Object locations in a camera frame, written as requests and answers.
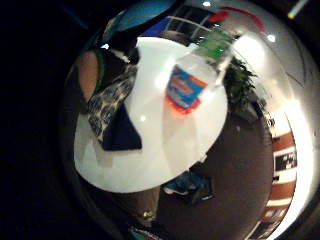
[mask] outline ceiling light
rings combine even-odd
[[[301,11],[301,9],[309,2],[309,0],[300,0],[294,7],[291,9],[291,11],[288,13],[288,18],[294,19],[295,16]]]
[[[211,7],[211,3],[209,1],[203,2],[202,5],[205,7]]]
[[[268,38],[268,40],[269,40],[270,42],[275,42],[275,41],[276,41],[276,36],[273,35],[273,34],[268,35],[267,38]]]
[[[102,46],[101,46],[101,48],[108,49],[108,48],[109,48],[109,44],[108,44],[108,43],[106,43],[106,44],[102,45]]]
[[[145,120],[146,120],[146,116],[141,115],[141,116],[140,116],[140,121],[141,121],[141,122],[144,122]]]

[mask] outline floor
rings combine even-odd
[[[244,239],[259,220],[271,189],[273,159],[265,122],[249,125],[229,115],[207,160],[193,170],[213,178],[215,198],[188,207],[162,191],[159,221],[184,240]]]

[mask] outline patterned fabric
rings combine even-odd
[[[123,74],[88,102],[88,120],[101,144],[118,108],[133,89],[136,73],[137,67],[128,65]]]
[[[129,232],[134,236],[137,240],[163,240],[163,238],[158,237],[154,233],[144,229],[138,229],[135,227],[130,227]]]

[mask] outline table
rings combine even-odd
[[[218,138],[227,115],[223,86],[210,91],[191,114],[176,112],[164,98],[175,60],[188,47],[160,38],[139,38],[136,84],[125,101],[143,148],[103,151],[87,116],[79,115],[74,141],[78,173],[97,188],[129,193],[159,186],[195,164]]]

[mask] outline fisheye lens view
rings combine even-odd
[[[311,2],[59,5],[90,32],[59,60],[65,199],[106,239],[317,239],[319,45],[290,25]]]

